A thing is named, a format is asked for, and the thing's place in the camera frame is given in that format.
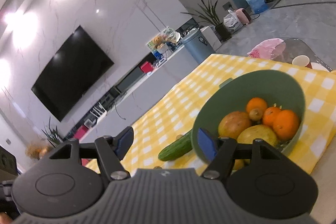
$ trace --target black plant pot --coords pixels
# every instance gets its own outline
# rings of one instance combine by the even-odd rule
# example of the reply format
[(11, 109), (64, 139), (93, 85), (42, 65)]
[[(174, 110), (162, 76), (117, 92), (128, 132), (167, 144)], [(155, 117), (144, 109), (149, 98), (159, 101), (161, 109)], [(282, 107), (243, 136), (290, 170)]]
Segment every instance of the black plant pot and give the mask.
[(221, 36), (222, 40), (225, 41), (231, 38), (230, 32), (225, 28), (224, 24), (221, 23), (215, 27), (215, 30), (218, 32), (218, 34)]

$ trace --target orange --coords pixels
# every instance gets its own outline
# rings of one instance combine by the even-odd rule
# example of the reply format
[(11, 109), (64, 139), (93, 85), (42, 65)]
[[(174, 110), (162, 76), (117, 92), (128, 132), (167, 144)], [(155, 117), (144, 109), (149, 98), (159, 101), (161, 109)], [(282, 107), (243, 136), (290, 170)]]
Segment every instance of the orange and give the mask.
[(281, 109), (276, 106), (269, 107), (264, 112), (264, 115), (262, 117), (262, 124), (272, 127), (275, 118), (278, 116), (280, 112)]
[(265, 110), (267, 109), (266, 101), (258, 97), (252, 98), (251, 100), (249, 100), (249, 102), (246, 105), (246, 112), (250, 113), (251, 110), (255, 108), (261, 110), (261, 112), (264, 113)]
[(292, 139), (299, 129), (300, 119), (291, 110), (281, 111), (273, 122), (273, 130), (282, 141)]

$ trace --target blue gripper pad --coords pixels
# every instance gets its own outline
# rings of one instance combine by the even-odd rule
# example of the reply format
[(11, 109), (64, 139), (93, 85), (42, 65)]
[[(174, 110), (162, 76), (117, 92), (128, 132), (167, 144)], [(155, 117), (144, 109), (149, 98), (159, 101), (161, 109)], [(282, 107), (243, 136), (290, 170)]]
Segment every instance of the blue gripper pad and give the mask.
[(116, 149), (114, 150), (114, 153), (116, 154), (119, 160), (122, 160), (133, 143), (134, 140), (133, 128), (126, 127), (114, 139), (116, 140)]
[(213, 137), (209, 131), (198, 129), (197, 141), (208, 161), (212, 161), (218, 152), (218, 138)]

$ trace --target green plant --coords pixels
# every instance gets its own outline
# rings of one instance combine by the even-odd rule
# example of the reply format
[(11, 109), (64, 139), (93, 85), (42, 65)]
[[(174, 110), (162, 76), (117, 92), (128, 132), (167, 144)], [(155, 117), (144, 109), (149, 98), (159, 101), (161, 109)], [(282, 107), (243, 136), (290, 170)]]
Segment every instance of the green plant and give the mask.
[(202, 21), (200, 21), (199, 23), (201, 22), (207, 22), (209, 24), (212, 24), (212, 25), (219, 25), (221, 24), (221, 21), (219, 20), (219, 17), (216, 13), (216, 6), (217, 6), (217, 3), (218, 3), (218, 0), (215, 2), (215, 4), (213, 5), (212, 4), (212, 0), (208, 0), (208, 4), (206, 5), (204, 0), (201, 0), (202, 5), (198, 4), (198, 6), (202, 9), (203, 12), (200, 12), (200, 11), (197, 11), (195, 9), (192, 9), (192, 8), (189, 8), (190, 10), (193, 10), (195, 13), (182, 13), (182, 14), (188, 14), (188, 15), (192, 15), (192, 16), (197, 16), (199, 18), (202, 19)]
[(56, 126), (56, 128), (53, 128), (53, 129), (50, 127), (50, 119), (51, 119), (51, 117), (49, 117), (48, 128), (44, 127), (44, 130), (42, 129), (42, 132), (47, 136), (47, 140), (49, 141), (49, 143), (53, 147), (56, 147), (56, 146), (61, 144), (62, 138), (58, 134), (57, 126)]

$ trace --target potted plant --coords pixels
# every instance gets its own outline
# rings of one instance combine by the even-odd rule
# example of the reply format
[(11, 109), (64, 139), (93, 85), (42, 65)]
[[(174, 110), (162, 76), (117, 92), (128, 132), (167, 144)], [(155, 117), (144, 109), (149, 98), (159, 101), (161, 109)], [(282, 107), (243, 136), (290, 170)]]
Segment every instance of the potted plant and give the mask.
[(63, 140), (62, 140), (61, 136), (58, 134), (57, 126), (56, 126), (56, 129), (50, 127), (50, 119), (51, 119), (51, 117), (49, 117), (48, 128), (44, 127), (44, 130), (42, 129), (42, 132), (47, 136), (48, 142), (53, 147), (56, 147), (56, 146), (60, 145)]
[(216, 13), (216, 7), (218, 4), (218, 0), (215, 2), (215, 4), (212, 4), (212, 0), (208, 0), (208, 5), (205, 4), (204, 0), (201, 0), (203, 5), (198, 4), (198, 6), (202, 9), (203, 12), (197, 11), (193, 8), (189, 8), (190, 10), (194, 11), (194, 13), (185, 13), (182, 12), (182, 14), (188, 14), (192, 16), (197, 16), (200, 19), (202, 19), (201, 22), (207, 22), (210, 25), (214, 25), (216, 31), (218, 34), (222, 37), (222, 40), (225, 41), (229, 38), (231, 38), (231, 34), (229, 31), (225, 28), (223, 22), (219, 19), (217, 13)]

